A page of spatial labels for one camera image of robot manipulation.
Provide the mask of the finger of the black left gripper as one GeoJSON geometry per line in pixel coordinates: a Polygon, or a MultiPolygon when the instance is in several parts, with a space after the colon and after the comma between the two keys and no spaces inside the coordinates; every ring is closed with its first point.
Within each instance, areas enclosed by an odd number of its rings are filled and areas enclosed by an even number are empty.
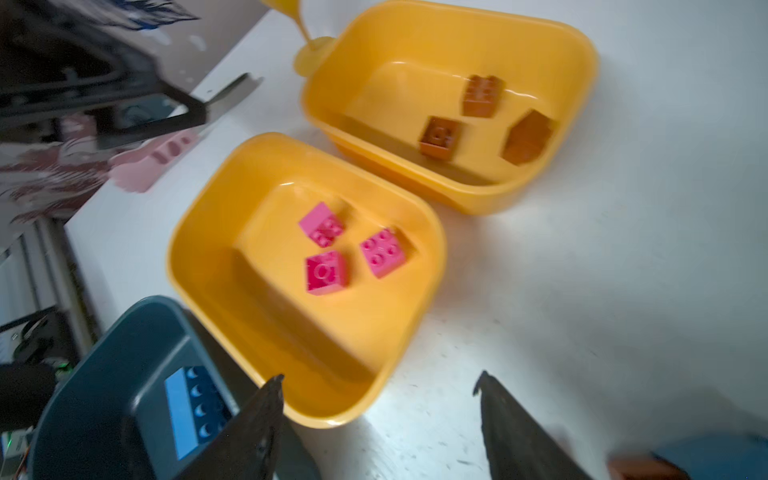
{"type": "Polygon", "coordinates": [[[263,77],[254,78],[250,73],[241,74],[205,103],[206,122],[215,123],[253,93],[263,80],[263,77]]]}

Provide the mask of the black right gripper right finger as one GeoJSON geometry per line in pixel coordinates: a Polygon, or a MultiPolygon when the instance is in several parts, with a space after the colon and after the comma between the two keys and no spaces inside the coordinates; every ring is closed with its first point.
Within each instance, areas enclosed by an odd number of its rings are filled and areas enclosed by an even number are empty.
{"type": "Polygon", "coordinates": [[[496,377],[482,372],[473,394],[480,397],[481,431],[493,480],[589,477],[496,377]]]}

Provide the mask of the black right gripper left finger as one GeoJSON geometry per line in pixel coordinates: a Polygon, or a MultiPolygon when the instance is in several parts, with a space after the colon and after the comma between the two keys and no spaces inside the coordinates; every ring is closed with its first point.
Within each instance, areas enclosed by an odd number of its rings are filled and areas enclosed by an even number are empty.
{"type": "Polygon", "coordinates": [[[280,453],[284,376],[269,379],[176,477],[271,479],[280,453]]]}

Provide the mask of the long blue lego brick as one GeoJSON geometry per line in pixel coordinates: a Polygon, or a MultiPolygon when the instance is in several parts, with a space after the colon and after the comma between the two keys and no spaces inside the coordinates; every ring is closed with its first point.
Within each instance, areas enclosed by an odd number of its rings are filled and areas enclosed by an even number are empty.
{"type": "Polygon", "coordinates": [[[211,442],[232,418],[203,366],[179,368],[165,379],[164,388],[178,460],[211,442]]]}

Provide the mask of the pink lego brick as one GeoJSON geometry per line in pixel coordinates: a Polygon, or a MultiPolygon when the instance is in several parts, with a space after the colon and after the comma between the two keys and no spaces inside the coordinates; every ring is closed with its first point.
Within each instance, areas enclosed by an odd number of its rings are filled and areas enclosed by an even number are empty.
{"type": "Polygon", "coordinates": [[[315,244],[328,248],[344,233],[345,227],[324,203],[318,203],[299,222],[299,228],[315,244]]]}
{"type": "Polygon", "coordinates": [[[382,279],[406,263],[406,254],[396,234],[382,229],[360,244],[360,250],[371,273],[382,279]]]}
{"type": "Polygon", "coordinates": [[[315,296],[345,290],[348,286],[346,261],[338,251],[305,259],[306,290],[315,296]]]}

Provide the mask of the brown lego brick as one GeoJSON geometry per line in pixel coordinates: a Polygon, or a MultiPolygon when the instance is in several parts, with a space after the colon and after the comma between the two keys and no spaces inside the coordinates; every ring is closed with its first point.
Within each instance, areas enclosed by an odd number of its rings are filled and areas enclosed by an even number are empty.
{"type": "Polygon", "coordinates": [[[464,124],[460,121],[430,116],[419,140],[422,155],[440,161],[450,161],[459,143],[464,124]]]}
{"type": "Polygon", "coordinates": [[[476,118],[492,118],[496,113],[504,91],[504,81],[496,76],[472,75],[467,79],[462,115],[476,118]]]}
{"type": "Polygon", "coordinates": [[[507,133],[501,158],[514,165],[536,160],[544,151],[554,131],[555,122],[531,109],[507,133]]]}

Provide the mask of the blue sloped lego brick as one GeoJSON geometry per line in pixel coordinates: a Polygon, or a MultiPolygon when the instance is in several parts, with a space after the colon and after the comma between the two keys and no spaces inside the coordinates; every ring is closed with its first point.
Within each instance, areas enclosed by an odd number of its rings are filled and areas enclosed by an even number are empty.
{"type": "Polygon", "coordinates": [[[690,479],[767,479],[767,438],[715,433],[686,438],[653,451],[690,479]]]}

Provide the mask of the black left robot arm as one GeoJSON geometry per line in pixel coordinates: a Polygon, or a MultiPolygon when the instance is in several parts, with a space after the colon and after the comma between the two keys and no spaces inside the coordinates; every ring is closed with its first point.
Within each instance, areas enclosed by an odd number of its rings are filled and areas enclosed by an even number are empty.
{"type": "Polygon", "coordinates": [[[60,140],[61,120],[80,113],[95,119],[101,149],[216,122],[262,81],[244,73],[202,102],[166,82],[151,55],[107,31],[192,17],[175,1],[2,2],[2,141],[60,140]]]}

